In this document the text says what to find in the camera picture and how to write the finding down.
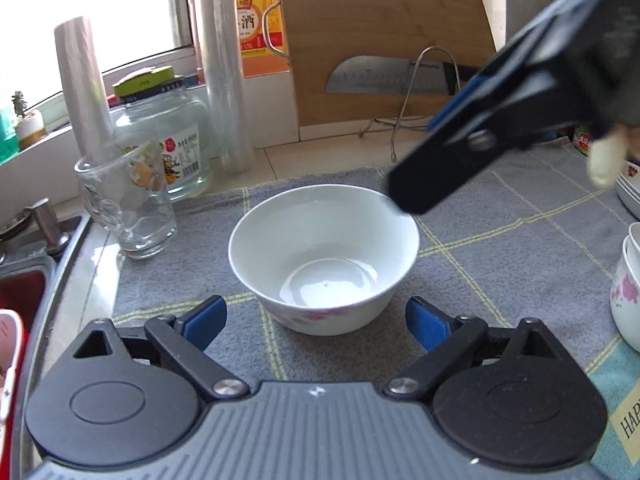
kitchen counter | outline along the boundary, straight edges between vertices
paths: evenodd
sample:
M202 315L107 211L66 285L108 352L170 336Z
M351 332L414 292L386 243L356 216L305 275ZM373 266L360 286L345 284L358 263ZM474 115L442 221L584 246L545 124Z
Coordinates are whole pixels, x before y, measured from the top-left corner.
M424 138L422 132L401 130L396 139L398 157L404 157ZM228 176L217 159L212 160L209 187L204 193L255 186L273 180L309 173L329 173L390 163L389 132L370 132L363 139L356 134L308 140L256 150L251 171ZM59 218L82 209L79 198L56 206ZM118 290L124 255L115 236L92 224L69 274L58 307L43 372L62 354L86 324L97 317L110 317Z

ceramic bowl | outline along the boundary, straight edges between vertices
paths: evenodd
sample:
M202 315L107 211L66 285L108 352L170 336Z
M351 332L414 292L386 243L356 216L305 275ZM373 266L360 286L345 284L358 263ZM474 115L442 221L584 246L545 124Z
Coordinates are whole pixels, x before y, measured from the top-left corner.
M636 197L631 185L622 177L616 181L616 192L629 212L640 219L640 199Z
M629 346L640 352L640 283L636 278L640 269L633 268L629 261L629 245L630 239L626 237L611 283L611 313L620 335Z
M636 276L640 276L640 222L631 224L628 233L629 244L626 250L626 257Z
M620 176L625 180L626 184L631 184L635 194L640 197L640 166L627 161Z
M228 247L238 279L280 323L338 335L371 322L414 264L414 219L384 195L326 184L251 209Z

succulent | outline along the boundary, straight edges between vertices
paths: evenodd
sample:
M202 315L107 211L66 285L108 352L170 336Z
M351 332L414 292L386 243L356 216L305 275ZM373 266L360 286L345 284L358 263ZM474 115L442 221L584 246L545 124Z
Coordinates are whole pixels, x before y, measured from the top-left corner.
M11 102L14 104L15 114L21 119L27 116L27 101L24 100L24 95L19 90L11 97Z

small potted plant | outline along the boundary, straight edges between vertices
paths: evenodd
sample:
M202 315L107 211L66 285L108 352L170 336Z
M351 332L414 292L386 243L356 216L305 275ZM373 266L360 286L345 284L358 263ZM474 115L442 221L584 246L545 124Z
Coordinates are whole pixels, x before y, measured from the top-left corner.
M18 137L20 150L25 150L46 136L47 131L44 129L42 114L38 110L27 111L27 103L22 92L15 92L11 101L14 104L15 115L18 117L18 122L14 126L15 135Z

orange label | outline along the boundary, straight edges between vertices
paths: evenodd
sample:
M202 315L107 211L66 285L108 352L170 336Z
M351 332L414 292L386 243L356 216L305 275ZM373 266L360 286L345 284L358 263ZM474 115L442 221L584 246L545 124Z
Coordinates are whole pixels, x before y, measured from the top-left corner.
M238 9L238 31L240 32L240 51L242 57L273 55L267 49L262 33L262 14L264 9L278 0L236 0ZM282 16L280 8L269 13L269 37L271 44L282 47Z

